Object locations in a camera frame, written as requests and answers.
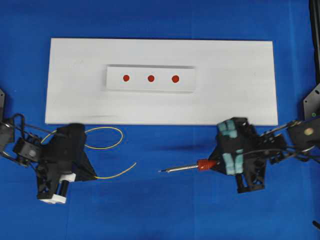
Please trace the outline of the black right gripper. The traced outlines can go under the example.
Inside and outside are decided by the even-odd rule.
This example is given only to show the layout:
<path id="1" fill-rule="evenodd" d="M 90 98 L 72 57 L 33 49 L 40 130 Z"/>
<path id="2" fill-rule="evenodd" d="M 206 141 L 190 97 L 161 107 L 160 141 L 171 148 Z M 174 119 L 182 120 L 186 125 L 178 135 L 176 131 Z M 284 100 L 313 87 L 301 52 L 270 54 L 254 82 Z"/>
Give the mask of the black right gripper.
<path id="1" fill-rule="evenodd" d="M 275 133 L 259 135 L 251 125 L 251 148 L 246 151 L 243 162 L 243 173 L 236 174 L 237 192 L 239 194 L 263 190 L 265 188 L 265 174 L 267 161 L 278 163 L 285 158 L 286 141 L 284 136 Z M 222 151 L 218 145 L 208 157 L 211 170 L 227 175 Z"/>

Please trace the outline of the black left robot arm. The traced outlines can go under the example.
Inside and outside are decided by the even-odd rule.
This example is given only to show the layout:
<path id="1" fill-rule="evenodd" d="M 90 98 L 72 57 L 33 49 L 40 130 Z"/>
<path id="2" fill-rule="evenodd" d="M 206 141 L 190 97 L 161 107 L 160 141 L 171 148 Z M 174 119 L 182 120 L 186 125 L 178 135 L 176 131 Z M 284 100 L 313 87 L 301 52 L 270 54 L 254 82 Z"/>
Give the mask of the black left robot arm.
<path id="1" fill-rule="evenodd" d="M 25 117 L 20 113 L 0 119 L 0 155 L 33 168 L 38 200 L 65 204 L 70 183 L 95 180 L 96 172 L 85 153 L 87 136 L 83 124 L 57 128 L 46 144 L 37 135 L 26 132 L 25 126 Z"/>

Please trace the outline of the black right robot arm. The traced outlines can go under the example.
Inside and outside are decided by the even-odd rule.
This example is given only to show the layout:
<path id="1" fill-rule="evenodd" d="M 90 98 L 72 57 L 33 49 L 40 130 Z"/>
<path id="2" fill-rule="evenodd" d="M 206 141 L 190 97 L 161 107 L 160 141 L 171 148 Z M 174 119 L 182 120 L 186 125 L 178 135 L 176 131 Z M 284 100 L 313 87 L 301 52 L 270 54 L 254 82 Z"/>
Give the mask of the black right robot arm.
<path id="1" fill-rule="evenodd" d="M 320 161 L 310 151 L 320 146 L 320 87 L 303 100 L 304 121 L 293 120 L 258 134 L 245 117 L 218 124 L 216 147 L 208 159 L 199 160 L 200 171 L 212 170 L 235 177 L 239 194 L 263 190 L 267 163 L 289 158 Z"/>

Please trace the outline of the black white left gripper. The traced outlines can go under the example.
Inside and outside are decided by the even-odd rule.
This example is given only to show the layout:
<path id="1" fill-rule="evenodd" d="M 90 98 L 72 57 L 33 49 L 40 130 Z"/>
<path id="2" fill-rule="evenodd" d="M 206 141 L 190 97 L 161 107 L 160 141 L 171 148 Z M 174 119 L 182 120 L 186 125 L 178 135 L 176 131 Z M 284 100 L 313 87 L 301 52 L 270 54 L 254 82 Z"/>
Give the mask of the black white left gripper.
<path id="1" fill-rule="evenodd" d="M 96 180 L 96 172 L 84 152 L 85 127 L 71 123 L 56 129 L 51 139 L 51 160 L 42 155 L 44 146 L 20 137 L 13 147 L 15 162 L 35 172 L 37 199 L 47 204 L 65 204 L 69 183 Z"/>

